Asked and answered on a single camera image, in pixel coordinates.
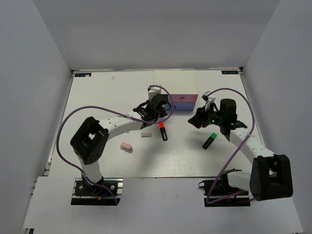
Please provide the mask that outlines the pink small drawer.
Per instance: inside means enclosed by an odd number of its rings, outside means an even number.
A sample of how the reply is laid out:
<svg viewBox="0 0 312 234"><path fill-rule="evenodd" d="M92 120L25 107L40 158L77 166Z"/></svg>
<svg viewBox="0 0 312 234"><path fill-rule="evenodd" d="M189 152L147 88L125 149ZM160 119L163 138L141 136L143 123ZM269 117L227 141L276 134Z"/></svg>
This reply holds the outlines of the pink small drawer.
<svg viewBox="0 0 312 234"><path fill-rule="evenodd" d="M174 103L196 103L198 94L170 94Z"/></svg>

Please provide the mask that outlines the white grey eraser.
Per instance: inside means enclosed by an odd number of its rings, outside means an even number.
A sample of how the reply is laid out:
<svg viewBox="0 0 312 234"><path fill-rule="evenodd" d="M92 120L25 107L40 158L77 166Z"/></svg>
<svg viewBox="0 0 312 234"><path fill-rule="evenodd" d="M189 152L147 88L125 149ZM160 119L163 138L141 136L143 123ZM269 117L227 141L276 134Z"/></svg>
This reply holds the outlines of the white grey eraser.
<svg viewBox="0 0 312 234"><path fill-rule="evenodd" d="M152 133L141 133L141 137L151 137Z"/></svg>

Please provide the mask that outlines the pink white eraser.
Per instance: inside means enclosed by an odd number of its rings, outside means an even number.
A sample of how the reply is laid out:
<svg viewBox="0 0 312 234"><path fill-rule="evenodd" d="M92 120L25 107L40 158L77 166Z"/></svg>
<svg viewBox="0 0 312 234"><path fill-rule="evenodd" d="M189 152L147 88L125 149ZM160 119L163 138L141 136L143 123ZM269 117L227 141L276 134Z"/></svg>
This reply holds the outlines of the pink white eraser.
<svg viewBox="0 0 312 234"><path fill-rule="evenodd" d="M120 148L124 151L127 151L127 152L132 152L133 151L133 147L131 144L128 144L128 143L125 143L125 142L122 142L121 145L120 145Z"/></svg>

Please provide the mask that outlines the green cap black highlighter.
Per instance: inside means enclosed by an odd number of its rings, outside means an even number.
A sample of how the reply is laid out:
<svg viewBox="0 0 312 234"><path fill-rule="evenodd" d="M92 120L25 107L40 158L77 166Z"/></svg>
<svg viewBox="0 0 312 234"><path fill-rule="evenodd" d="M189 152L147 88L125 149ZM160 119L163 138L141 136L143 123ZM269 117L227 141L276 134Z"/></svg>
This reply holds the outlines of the green cap black highlighter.
<svg viewBox="0 0 312 234"><path fill-rule="evenodd" d="M207 150L209 148L209 146L213 143L213 141L216 139L217 134L216 133L212 133L208 139L205 141L205 143L202 145L202 148Z"/></svg>

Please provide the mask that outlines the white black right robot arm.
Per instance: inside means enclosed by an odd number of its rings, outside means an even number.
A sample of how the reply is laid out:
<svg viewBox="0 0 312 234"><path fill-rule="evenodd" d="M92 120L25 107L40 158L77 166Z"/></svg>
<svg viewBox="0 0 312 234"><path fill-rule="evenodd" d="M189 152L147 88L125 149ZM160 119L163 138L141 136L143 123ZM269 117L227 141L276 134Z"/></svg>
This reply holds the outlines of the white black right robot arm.
<svg viewBox="0 0 312 234"><path fill-rule="evenodd" d="M217 109L210 101L205 107L198 108L196 114L188 120L196 128L216 125L226 139L237 146L252 165L250 173L241 170L223 168L208 191L221 188L225 197L239 195L247 191L257 201L287 198L293 195L291 163L286 155L278 155L265 148L247 126L237 119L236 102L225 98Z"/></svg>

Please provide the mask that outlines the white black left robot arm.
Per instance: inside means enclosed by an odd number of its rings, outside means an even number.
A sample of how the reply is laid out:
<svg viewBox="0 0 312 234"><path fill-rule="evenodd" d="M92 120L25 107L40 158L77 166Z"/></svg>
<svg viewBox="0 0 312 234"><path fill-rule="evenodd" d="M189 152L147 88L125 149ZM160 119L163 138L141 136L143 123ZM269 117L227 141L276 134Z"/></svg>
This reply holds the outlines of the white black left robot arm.
<svg viewBox="0 0 312 234"><path fill-rule="evenodd" d="M86 189L94 195L103 189L103 177L98 160L102 156L105 145L110 139L121 134L141 130L165 117L168 96L156 94L150 101L140 104L130 111L126 117L114 117L96 120L88 117L72 137L70 144L79 158L84 177L89 180Z"/></svg>

